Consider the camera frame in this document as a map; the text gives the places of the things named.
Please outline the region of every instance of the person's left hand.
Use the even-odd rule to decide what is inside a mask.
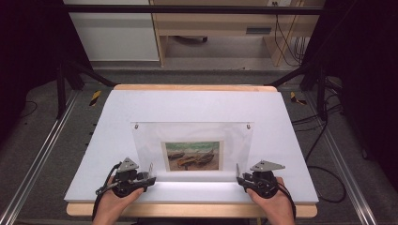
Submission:
[[[108,181],[108,184],[112,182],[113,177]],[[123,213],[123,210],[131,203],[136,201],[140,195],[144,192],[143,188],[134,190],[130,195],[119,198],[114,192],[109,189],[103,193],[102,199],[99,202],[97,214],[93,220],[94,225],[108,225],[115,224],[117,219]]]

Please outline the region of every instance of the painting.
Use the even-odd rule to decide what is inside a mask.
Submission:
[[[164,142],[167,171],[218,171],[222,168],[222,142]]]

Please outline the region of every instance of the transparent plastic sheet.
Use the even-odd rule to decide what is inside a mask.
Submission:
[[[142,168],[153,163],[157,181],[236,181],[246,168],[254,123],[131,123]]]

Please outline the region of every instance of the yellow and black tape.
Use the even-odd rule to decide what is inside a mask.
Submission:
[[[296,103],[301,104],[301,105],[307,105],[307,101],[306,100],[298,100],[296,98],[296,95],[295,95],[294,92],[290,92],[290,100],[292,102],[296,102]]]
[[[100,91],[96,91],[93,97],[91,98],[89,106],[95,106],[99,97],[100,97]]]

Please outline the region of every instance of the black horizontal bar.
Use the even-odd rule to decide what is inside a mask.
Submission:
[[[232,6],[148,6],[148,5],[64,5],[45,6],[63,8],[68,12],[86,13],[201,13],[201,14],[278,14],[323,15],[340,12],[322,7],[232,7]]]

